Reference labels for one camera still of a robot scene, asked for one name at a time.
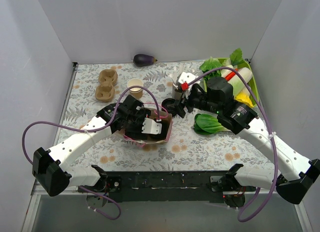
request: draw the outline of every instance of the paper cup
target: paper cup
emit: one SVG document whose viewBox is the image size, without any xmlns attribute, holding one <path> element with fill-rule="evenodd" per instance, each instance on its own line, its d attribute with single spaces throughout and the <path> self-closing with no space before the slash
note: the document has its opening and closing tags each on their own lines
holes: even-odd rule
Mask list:
<svg viewBox="0 0 320 232">
<path fill-rule="evenodd" d="M 127 83 L 127 87 L 132 87 L 132 86 L 143 86 L 144 83 L 142 80 L 138 79 L 138 78 L 133 78 L 131 80 L 128 81 Z M 143 94 L 143 89 L 142 88 L 132 88 L 129 90 L 130 94 L 132 96 L 134 96 L 135 98 L 139 99 L 142 97 Z"/>
</svg>

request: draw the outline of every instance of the patterned table surface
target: patterned table surface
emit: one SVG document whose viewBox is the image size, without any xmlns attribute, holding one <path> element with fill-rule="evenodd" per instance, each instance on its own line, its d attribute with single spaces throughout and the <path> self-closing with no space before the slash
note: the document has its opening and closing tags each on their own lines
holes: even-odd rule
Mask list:
<svg viewBox="0 0 320 232">
<path fill-rule="evenodd" d="M 182 62 L 185 71 L 199 71 L 202 62 Z M 79 65 L 63 125 L 82 128 L 106 103 L 95 99 L 98 76 L 103 69 L 116 69 L 118 80 L 115 86 L 117 101 L 132 78 L 142 79 L 144 86 L 151 90 L 161 103 L 171 97 L 172 80 L 169 74 L 181 63 L 156 63 L 145 68 L 133 64 L 90 64 Z M 143 102 L 153 102 L 144 92 Z M 173 118 L 171 137 L 168 143 L 146 145 L 139 148 L 118 136 L 112 135 L 101 140 L 80 156 L 73 166 L 97 164 L 106 171 L 146 171 L 146 170 L 228 170 L 235 163 L 249 167 L 273 169 L 274 165 L 252 145 L 230 132 L 216 135 L 197 135 L 193 129 L 194 117 L 198 113 L 187 114 L 184 119 Z M 73 132 L 60 130 L 58 142 L 67 139 Z"/>
</svg>

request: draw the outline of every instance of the white wall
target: white wall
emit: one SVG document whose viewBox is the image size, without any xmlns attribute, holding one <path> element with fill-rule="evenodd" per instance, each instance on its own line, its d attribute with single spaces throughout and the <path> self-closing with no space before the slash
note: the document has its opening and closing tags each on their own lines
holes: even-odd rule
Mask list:
<svg viewBox="0 0 320 232">
<path fill-rule="evenodd" d="M 38 0 L 0 0 L 0 34 L 0 230 L 11 232 L 21 230 L 35 180 L 22 132 L 34 121 L 59 121 L 72 63 Z M 31 129 L 29 155 L 52 146 L 55 132 Z"/>
<path fill-rule="evenodd" d="M 39 0 L 79 63 L 251 58 L 281 0 Z"/>
<path fill-rule="evenodd" d="M 296 151 L 320 158 L 320 0 L 283 0 L 252 66 L 274 130 Z M 320 231 L 320 179 L 304 204 Z"/>
</svg>

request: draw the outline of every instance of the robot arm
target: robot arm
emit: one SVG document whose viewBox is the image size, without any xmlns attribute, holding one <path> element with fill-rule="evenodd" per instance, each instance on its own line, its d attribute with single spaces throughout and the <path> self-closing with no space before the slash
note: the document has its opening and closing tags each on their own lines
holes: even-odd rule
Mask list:
<svg viewBox="0 0 320 232">
<path fill-rule="evenodd" d="M 251 143 L 272 163 L 274 152 L 270 136 L 264 122 L 246 104 L 234 100 L 233 87 L 222 77 L 214 77 L 207 82 L 207 92 L 198 84 L 184 88 L 191 92 L 186 94 L 183 84 L 188 83 L 188 74 L 182 73 L 180 87 L 176 93 L 180 98 L 174 107 L 178 115 L 185 116 L 184 107 L 191 112 L 193 108 L 217 113 L 218 121 L 234 134 Z M 318 159 L 310 161 L 283 142 L 278 136 L 272 135 L 276 144 L 278 168 L 281 172 L 276 181 L 276 190 L 288 202 L 299 204 L 304 195 L 320 174 Z M 270 189 L 274 179 L 274 171 L 266 169 L 245 168 L 235 164 L 229 172 L 218 181 L 221 190 L 237 190 L 242 186 L 255 186 Z"/>
<path fill-rule="evenodd" d="M 115 104 L 108 105 L 83 128 L 94 130 L 104 127 L 115 112 Z M 47 150 L 39 148 L 34 152 L 32 172 L 50 196 L 56 196 L 68 186 L 90 186 L 101 191 L 106 186 L 107 174 L 97 165 L 71 167 L 71 164 L 100 140 L 124 129 L 132 138 L 161 136 L 161 120 L 150 119 L 151 110 L 143 103 L 128 95 L 118 106 L 115 119 L 110 126 L 96 132 L 76 133 L 65 141 Z"/>
</svg>

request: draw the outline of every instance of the green tray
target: green tray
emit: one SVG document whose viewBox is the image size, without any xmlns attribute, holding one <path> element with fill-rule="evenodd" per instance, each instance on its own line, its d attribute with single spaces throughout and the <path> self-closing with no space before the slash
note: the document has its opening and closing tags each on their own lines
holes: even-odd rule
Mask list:
<svg viewBox="0 0 320 232">
<path fill-rule="evenodd" d="M 225 59 L 227 58 L 218 58 L 219 62 L 222 63 L 225 61 Z M 239 64 L 238 65 L 238 69 L 240 68 L 249 68 L 251 71 L 251 67 L 249 65 L 249 63 L 247 63 L 246 61 L 244 61 L 243 63 Z M 250 81 L 248 82 L 249 86 L 251 87 L 251 90 L 252 92 L 254 93 L 254 95 L 256 96 L 256 98 L 258 99 L 258 102 L 260 101 L 260 97 L 259 97 L 259 93 L 258 93 L 258 89 L 257 89 L 257 84 L 256 84 L 256 81 L 255 81 L 255 77 L 253 75 L 253 71 L 252 71 L 252 78 L 250 79 Z M 204 88 L 205 88 L 205 91 L 207 91 L 207 85 L 206 85 L 206 82 L 204 81 Z M 257 104 L 256 102 L 254 101 L 253 97 L 250 96 L 250 100 L 252 101 L 252 104 L 253 106 L 255 107 Z"/>
</svg>

